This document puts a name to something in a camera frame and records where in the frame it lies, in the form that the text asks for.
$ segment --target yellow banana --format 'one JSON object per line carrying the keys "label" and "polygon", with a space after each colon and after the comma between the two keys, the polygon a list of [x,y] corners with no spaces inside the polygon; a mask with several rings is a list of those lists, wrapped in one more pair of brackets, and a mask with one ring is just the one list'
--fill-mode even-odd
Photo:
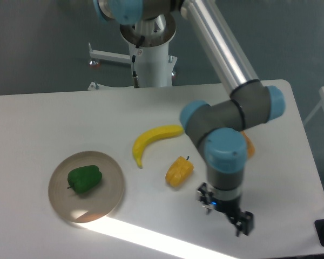
{"label": "yellow banana", "polygon": [[176,137],[181,135],[183,132],[184,129],[179,125],[165,125],[152,128],[137,137],[133,144],[132,153],[138,167],[143,167],[141,164],[141,156],[143,155],[144,149],[147,145],[160,139]]}

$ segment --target plate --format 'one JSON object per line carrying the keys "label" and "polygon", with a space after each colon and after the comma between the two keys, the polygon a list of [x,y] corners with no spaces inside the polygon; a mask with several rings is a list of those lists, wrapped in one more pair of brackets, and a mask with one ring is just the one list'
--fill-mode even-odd
{"label": "plate", "polygon": [[[96,165],[102,173],[99,184],[84,194],[67,189],[70,171]],[[74,223],[86,223],[111,212],[124,193],[123,172],[114,159],[96,151],[85,151],[65,159],[54,171],[48,186],[49,201],[60,217]]]}

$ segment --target white table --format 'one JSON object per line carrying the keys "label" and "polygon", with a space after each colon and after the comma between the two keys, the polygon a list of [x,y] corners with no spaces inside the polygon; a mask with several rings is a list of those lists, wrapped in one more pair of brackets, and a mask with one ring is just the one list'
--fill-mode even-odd
{"label": "white table", "polygon": [[[131,154],[143,131],[179,124],[190,101],[228,99],[220,84],[0,96],[0,258],[324,253],[314,227],[324,219],[324,194],[291,87],[283,80],[264,84],[282,90],[287,109],[283,117],[246,132],[256,154],[246,165],[241,208],[254,213],[255,229],[239,238],[223,214],[205,215],[195,201],[196,188],[206,181],[205,164],[185,134],[148,147],[143,169]],[[126,182],[120,206],[86,225],[94,231],[65,223],[48,199],[54,169],[86,150],[112,156]],[[195,170],[176,191],[164,177],[180,155],[189,155]]]}

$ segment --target green bell pepper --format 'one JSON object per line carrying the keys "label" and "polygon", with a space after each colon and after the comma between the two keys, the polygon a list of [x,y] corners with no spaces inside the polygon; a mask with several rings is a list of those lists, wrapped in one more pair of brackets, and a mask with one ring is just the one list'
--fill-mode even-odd
{"label": "green bell pepper", "polygon": [[97,166],[84,166],[73,169],[67,176],[68,189],[72,188],[77,194],[85,193],[96,186],[102,179],[102,173]]}

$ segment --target toy vegetable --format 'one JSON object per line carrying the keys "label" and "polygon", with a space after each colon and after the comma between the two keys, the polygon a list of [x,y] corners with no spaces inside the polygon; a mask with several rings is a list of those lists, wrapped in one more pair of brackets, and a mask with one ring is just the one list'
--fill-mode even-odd
{"label": "toy vegetable", "polygon": [[194,166],[188,159],[189,156],[187,159],[179,156],[169,168],[166,174],[166,182],[172,187],[178,187],[191,175]]}
{"label": "toy vegetable", "polygon": [[102,179],[102,173],[97,166],[84,166],[73,169],[67,176],[68,189],[72,188],[77,194],[85,193],[96,186]]}

